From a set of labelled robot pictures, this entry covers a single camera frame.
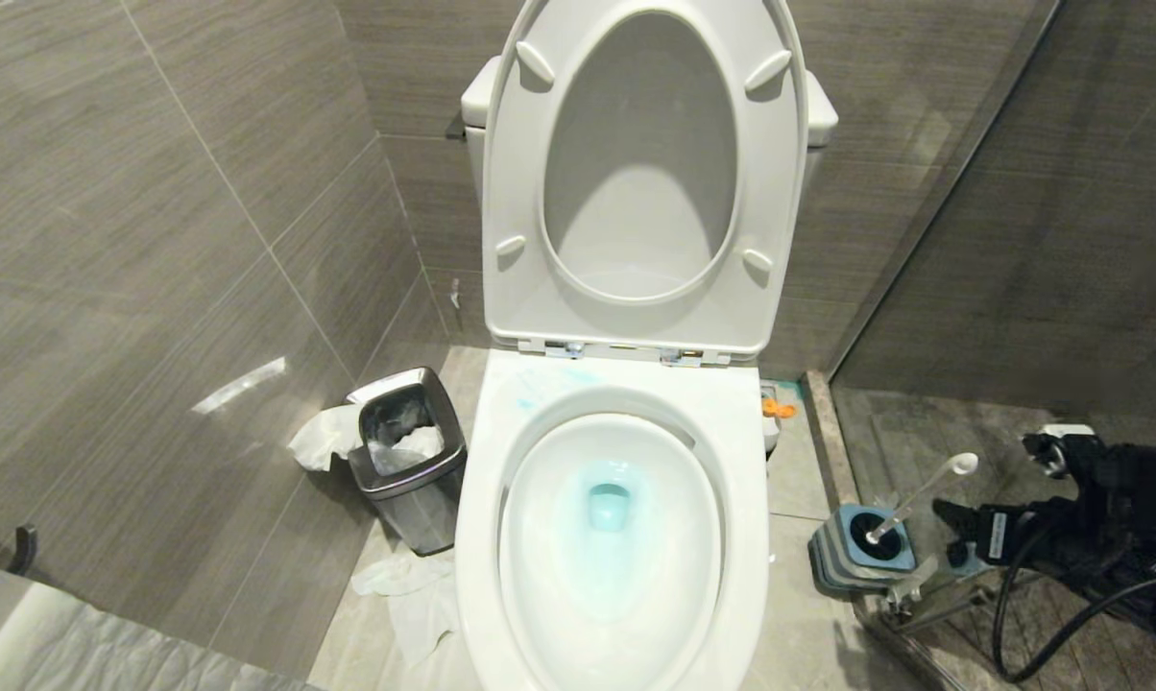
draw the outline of toilet bowl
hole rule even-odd
[[[765,347],[805,177],[777,0],[529,0],[490,79],[455,542],[489,691],[732,691],[766,601]]]

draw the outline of black cable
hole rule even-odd
[[[1044,664],[1047,664],[1047,660],[1051,660],[1052,655],[1057,654],[1057,651],[1064,646],[1064,644],[1081,630],[1085,622],[1091,621],[1097,614],[1103,612],[1104,609],[1112,607],[1119,600],[1126,599],[1128,595],[1135,594],[1139,590],[1148,589],[1148,587],[1156,586],[1156,578],[1144,580],[1141,582],[1134,582],[1134,585],[1128,587],[1121,587],[1121,589],[1114,592],[1112,595],[1107,595],[1104,599],[1097,600],[1096,603],[1087,604],[1082,611],[1077,612],[1077,616],[1070,618],[1068,624],[1061,626],[1060,631],[1057,631],[1055,636],[1052,636],[1051,640],[1043,647],[1042,651],[1036,653],[1035,657],[1031,657],[1030,662],[1027,663],[1024,668],[1020,671],[1010,673],[1005,668],[1005,656],[1000,654],[1000,642],[1005,638],[1005,608],[1009,601],[1009,589],[1013,587],[1013,579],[1017,578],[1017,571],[1022,569],[1022,563],[1025,557],[1030,555],[1030,550],[1033,550],[1035,545],[1038,545],[1039,541],[1047,537],[1051,533],[1052,526],[1055,522],[1048,522],[1048,525],[1043,526],[1035,532],[1033,535],[1027,540],[1025,545],[1022,545],[1021,550],[1017,550],[1017,558],[1013,559],[1013,564],[1009,564],[1009,569],[1005,572],[1005,580],[1000,584],[1000,597],[995,600],[995,617],[992,621],[992,661],[995,663],[995,673],[1000,674],[1000,678],[1003,678],[1008,683],[1021,683],[1025,679],[1033,677],[1036,671],[1043,669]]]

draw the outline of trash can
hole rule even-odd
[[[422,557],[454,547],[467,441],[437,372],[429,367],[385,377],[348,397],[360,408],[364,445],[348,454],[351,475],[394,533]],[[403,441],[424,432],[440,449],[424,455]]]

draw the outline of gray tile wall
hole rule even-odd
[[[442,135],[469,80],[502,51],[520,0],[336,5],[451,335],[487,344],[467,153]],[[948,191],[965,136],[981,132],[983,113],[1013,82],[1028,31],[1051,0],[877,5],[790,2],[842,124],[802,205],[784,307],[762,355],[776,377],[837,359],[859,311],[884,290],[881,277],[897,270],[899,246]],[[460,278],[461,310],[450,306],[452,278]]]
[[[1067,3],[837,381],[1156,406],[1156,1]]]
[[[447,344],[384,141],[326,0],[0,3],[0,565],[307,674],[371,515],[286,443]]]

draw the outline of toilet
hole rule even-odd
[[[836,113],[779,0],[528,0],[462,98],[490,351],[455,538],[487,691],[734,691],[755,357]]]

